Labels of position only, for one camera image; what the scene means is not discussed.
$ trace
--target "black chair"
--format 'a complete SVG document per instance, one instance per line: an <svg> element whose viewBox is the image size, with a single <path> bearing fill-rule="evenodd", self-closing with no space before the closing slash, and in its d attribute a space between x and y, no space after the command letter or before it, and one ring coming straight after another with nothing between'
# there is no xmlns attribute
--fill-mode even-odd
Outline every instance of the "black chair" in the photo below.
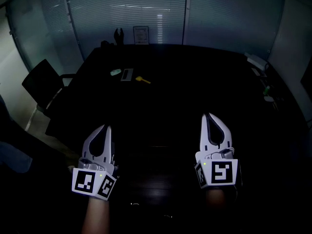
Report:
<svg viewBox="0 0 312 234"><path fill-rule="evenodd" d="M52 118L61 112L65 102L66 87L64 78L73 78L75 74L59 76L50 63L44 59L25 78L22 86L37 102L37 109Z"/></svg>
<svg viewBox="0 0 312 234"><path fill-rule="evenodd" d="M72 175L65 155L18 126L1 95L0 122L0 204L5 213L1 233L40 233L46 226L50 233L57 233L60 226L62 232L80 233L88 197L71 192ZM11 155L12 148L32 159L27 171L24 163L28 160ZM24 171L15 171L12 164ZM58 225L54 224L56 216Z"/></svg>

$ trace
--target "electronic device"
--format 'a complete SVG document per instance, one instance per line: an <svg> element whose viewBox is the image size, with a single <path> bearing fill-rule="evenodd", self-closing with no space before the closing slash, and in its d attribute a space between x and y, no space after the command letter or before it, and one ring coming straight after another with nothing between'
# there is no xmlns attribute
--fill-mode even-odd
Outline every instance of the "electronic device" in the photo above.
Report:
<svg viewBox="0 0 312 234"><path fill-rule="evenodd" d="M73 169L72 191L108 200L116 182L114 153L111 127L95 129L83 144L78 168Z"/></svg>
<svg viewBox="0 0 312 234"><path fill-rule="evenodd" d="M232 135L213 114L202 116L199 148L195 154L195 170L200 187L235 185L238 160L234 159Z"/></svg>
<svg viewBox="0 0 312 234"><path fill-rule="evenodd" d="M261 59L254 54L250 55L248 53L245 53L245 56L247 56L247 62L250 62L252 65L262 70L263 72L266 71L266 66L268 65L268 62L266 62L264 59Z"/></svg>

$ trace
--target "glass wall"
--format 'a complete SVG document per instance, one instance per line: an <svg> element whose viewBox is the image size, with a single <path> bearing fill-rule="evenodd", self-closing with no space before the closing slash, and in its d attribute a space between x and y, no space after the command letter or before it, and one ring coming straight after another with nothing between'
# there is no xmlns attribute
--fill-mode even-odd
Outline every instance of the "glass wall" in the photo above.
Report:
<svg viewBox="0 0 312 234"><path fill-rule="evenodd" d="M75 73L83 60L64 0L12 0L13 35L29 67L47 59L58 74Z"/></svg>
<svg viewBox="0 0 312 234"><path fill-rule="evenodd" d="M184 43L267 59L283 6L284 0L190 0Z"/></svg>
<svg viewBox="0 0 312 234"><path fill-rule="evenodd" d="M284 0L12 0L13 35L28 66L47 59L59 74L75 73L103 40L123 28L148 26L150 44L186 44L267 59Z"/></svg>
<svg viewBox="0 0 312 234"><path fill-rule="evenodd" d="M88 56L122 28L134 44L134 26L149 27L150 43L182 44L185 0L69 0L82 51Z"/></svg>

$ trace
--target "framed sign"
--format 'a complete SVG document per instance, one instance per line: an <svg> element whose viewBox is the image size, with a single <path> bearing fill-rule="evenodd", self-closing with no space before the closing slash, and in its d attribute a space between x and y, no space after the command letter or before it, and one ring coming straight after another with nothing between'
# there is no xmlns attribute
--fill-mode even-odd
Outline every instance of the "framed sign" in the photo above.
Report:
<svg viewBox="0 0 312 234"><path fill-rule="evenodd" d="M148 26L133 27L133 34L135 36L135 45L148 45Z"/></svg>

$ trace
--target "chair backrest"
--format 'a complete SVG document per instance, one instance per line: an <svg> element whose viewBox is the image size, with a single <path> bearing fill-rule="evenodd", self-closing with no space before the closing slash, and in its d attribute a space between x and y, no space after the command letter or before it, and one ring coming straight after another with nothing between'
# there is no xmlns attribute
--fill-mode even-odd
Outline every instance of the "chair backrest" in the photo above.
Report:
<svg viewBox="0 0 312 234"><path fill-rule="evenodd" d="M30 71L22 85L38 103L38 106L44 109L54 95L64 87L62 78L59 77L46 59Z"/></svg>

